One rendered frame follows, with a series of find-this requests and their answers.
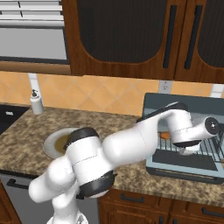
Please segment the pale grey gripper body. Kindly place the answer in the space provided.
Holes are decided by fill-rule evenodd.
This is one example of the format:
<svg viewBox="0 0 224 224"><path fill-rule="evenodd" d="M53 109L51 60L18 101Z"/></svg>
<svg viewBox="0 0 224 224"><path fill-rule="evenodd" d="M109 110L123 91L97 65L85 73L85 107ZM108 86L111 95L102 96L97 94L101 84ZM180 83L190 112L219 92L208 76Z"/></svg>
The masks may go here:
<svg viewBox="0 0 224 224"><path fill-rule="evenodd" d="M182 156L189 156L189 155L192 155L192 154L196 153L199 149L200 149L200 146L197 144L197 145L194 145L194 146L181 148L178 151L178 153Z"/></svg>

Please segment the toaster oven door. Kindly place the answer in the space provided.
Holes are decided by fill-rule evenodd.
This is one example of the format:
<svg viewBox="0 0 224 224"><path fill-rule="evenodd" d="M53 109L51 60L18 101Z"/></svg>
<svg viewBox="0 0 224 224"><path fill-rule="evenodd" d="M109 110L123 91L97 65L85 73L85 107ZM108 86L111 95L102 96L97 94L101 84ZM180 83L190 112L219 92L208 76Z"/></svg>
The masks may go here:
<svg viewBox="0 0 224 224"><path fill-rule="evenodd" d="M151 175L220 185L224 183L222 165L212 159L200 160L194 154L182 156L157 147L155 154L146 160L146 171Z"/></svg>

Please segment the narrow brown cupboard door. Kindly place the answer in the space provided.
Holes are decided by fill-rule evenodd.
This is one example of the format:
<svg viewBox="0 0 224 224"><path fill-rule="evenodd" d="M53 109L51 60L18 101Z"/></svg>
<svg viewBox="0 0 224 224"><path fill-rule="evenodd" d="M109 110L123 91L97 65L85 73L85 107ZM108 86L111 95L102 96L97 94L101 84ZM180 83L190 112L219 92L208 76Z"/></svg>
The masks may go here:
<svg viewBox="0 0 224 224"><path fill-rule="evenodd" d="M196 5L203 10L191 67L185 69ZM186 1L175 80L224 84L224 0Z"/></svg>

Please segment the wide brown cupboard door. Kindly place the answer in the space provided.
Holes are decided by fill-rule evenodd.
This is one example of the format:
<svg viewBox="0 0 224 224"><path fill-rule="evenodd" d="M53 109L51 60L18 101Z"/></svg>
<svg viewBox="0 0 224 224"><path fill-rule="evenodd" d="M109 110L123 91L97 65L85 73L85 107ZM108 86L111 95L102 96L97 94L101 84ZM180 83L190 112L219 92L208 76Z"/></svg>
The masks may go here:
<svg viewBox="0 0 224 224"><path fill-rule="evenodd" d="M170 7L177 5L163 68ZM72 74L174 79L186 0L62 0Z"/></svg>

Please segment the brown drawer front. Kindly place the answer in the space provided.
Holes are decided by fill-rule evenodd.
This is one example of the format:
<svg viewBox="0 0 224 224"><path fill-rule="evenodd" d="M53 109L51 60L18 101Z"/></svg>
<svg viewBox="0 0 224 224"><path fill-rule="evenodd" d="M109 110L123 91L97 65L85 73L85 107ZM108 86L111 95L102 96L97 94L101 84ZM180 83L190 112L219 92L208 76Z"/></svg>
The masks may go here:
<svg viewBox="0 0 224 224"><path fill-rule="evenodd" d="M169 224L224 224L224 204L174 200Z"/></svg>
<svg viewBox="0 0 224 224"><path fill-rule="evenodd" d="M144 203L122 200L144 197ZM168 224L171 199L111 189L98 199L100 224Z"/></svg>

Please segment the white soap dispenser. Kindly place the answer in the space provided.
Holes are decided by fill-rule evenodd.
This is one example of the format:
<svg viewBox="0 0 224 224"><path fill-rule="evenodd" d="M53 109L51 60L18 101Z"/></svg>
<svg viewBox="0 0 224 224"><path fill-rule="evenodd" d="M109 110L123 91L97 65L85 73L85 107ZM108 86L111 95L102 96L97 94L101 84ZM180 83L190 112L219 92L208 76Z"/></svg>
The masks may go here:
<svg viewBox="0 0 224 224"><path fill-rule="evenodd" d="M35 89L33 89L31 91L30 102L31 102L32 111L35 115L40 115L44 112L44 106L42 103L42 99L38 95L38 91Z"/></svg>

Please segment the grey dishwasher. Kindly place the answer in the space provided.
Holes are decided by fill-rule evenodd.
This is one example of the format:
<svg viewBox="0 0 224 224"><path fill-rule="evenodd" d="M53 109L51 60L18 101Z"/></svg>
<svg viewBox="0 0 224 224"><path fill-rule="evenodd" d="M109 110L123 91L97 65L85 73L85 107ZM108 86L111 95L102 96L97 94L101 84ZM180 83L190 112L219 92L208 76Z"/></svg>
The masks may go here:
<svg viewBox="0 0 224 224"><path fill-rule="evenodd" d="M15 185L7 185L10 179L15 179L17 185L28 186L31 182L29 178L20 178L0 173L0 179L22 224L46 224L53 216L51 201L35 203L31 200L28 189L18 188ZM100 224L97 199L78 199L77 205L80 211L87 217L89 224Z"/></svg>

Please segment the black hob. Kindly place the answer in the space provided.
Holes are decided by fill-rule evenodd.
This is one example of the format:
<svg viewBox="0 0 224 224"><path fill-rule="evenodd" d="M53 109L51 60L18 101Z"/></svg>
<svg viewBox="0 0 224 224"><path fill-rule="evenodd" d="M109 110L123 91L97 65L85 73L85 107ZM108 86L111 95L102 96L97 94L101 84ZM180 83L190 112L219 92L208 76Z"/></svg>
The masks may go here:
<svg viewBox="0 0 224 224"><path fill-rule="evenodd" d="M29 107L0 104L0 135L2 135Z"/></svg>

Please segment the brown lower cupboard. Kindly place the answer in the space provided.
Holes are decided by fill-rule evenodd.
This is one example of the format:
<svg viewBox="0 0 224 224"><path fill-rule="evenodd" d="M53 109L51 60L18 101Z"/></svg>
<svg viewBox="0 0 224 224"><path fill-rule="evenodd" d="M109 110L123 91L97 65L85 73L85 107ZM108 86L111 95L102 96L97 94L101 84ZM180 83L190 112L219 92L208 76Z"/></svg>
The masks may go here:
<svg viewBox="0 0 224 224"><path fill-rule="evenodd" d="M0 224L22 224L0 181Z"/></svg>

